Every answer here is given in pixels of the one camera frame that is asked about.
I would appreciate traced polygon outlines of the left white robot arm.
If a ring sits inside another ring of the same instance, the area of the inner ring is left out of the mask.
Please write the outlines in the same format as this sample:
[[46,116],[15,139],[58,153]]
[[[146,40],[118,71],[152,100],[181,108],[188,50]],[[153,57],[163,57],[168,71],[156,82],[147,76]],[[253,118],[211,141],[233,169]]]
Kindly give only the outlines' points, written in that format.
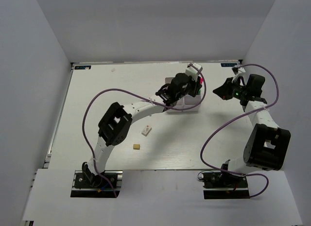
[[133,123],[167,110],[177,111],[180,99],[186,95],[197,96],[202,87],[201,79],[200,72],[178,73],[149,98],[141,97],[140,101],[128,105],[114,102],[98,123],[98,143],[91,148],[92,157],[82,164],[83,175],[89,185],[98,187],[110,181],[104,175],[107,160],[114,147],[126,139]]

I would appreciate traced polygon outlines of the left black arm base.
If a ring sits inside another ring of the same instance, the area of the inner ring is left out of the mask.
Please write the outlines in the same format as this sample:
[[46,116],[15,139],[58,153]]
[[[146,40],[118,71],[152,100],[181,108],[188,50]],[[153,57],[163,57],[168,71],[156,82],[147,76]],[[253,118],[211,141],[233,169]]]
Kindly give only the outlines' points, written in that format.
[[119,196],[122,184],[122,171],[106,171],[103,175],[109,179],[109,183],[96,176],[95,182],[91,184],[82,171],[75,171],[72,183],[71,198],[115,198]]

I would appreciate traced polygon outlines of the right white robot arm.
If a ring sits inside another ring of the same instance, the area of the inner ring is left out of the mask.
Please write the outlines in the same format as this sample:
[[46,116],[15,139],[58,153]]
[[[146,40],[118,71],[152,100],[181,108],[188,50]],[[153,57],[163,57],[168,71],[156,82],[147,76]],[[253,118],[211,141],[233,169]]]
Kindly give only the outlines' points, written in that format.
[[279,127],[271,117],[267,102],[261,97],[265,78],[251,74],[246,85],[241,77],[227,78],[224,84],[213,90],[223,100],[236,98],[253,126],[245,145],[243,156],[226,161],[226,170],[219,174],[224,186],[232,186],[238,174],[249,174],[256,169],[278,171],[282,168],[291,133]]

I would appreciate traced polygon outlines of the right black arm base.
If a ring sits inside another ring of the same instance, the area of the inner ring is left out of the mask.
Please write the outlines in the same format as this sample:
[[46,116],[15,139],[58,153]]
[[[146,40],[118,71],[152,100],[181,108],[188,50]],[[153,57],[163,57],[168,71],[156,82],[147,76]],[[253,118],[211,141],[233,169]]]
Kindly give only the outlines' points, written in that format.
[[203,183],[204,199],[249,199],[248,183],[245,177],[229,173],[202,171],[198,180]]

